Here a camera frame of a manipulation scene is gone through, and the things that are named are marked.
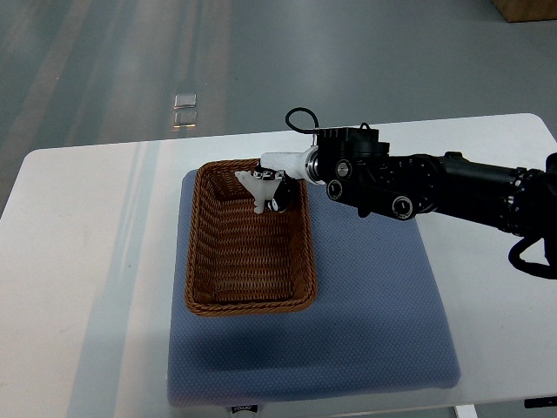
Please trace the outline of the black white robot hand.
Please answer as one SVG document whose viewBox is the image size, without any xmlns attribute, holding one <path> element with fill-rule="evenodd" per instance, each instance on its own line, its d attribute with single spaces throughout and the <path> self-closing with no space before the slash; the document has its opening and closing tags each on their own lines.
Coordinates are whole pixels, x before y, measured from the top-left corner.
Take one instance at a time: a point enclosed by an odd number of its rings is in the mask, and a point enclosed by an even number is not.
<svg viewBox="0 0 557 418">
<path fill-rule="evenodd" d="M 306 179 L 306 155 L 301 152 L 263 154 L 253 176 L 256 179 L 280 179 L 272 202 L 266 204 L 273 212 L 285 212 L 299 193 L 299 181 Z"/>
</svg>

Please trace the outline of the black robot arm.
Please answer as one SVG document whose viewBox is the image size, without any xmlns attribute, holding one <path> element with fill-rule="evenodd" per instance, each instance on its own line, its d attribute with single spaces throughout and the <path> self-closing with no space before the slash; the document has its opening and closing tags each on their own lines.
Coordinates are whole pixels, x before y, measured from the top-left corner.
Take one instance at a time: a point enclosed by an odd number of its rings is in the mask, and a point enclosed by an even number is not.
<svg viewBox="0 0 557 418">
<path fill-rule="evenodd" d="M 314 128 L 318 147 L 311 179 L 329 199 L 352 206 L 361 218 L 377 213 L 398 220 L 438 212 L 520 237 L 509 251 L 524 273 L 556 277 L 556 156 L 544 170 L 485 165 L 459 152 L 392 156 L 368 124 Z"/>
</svg>

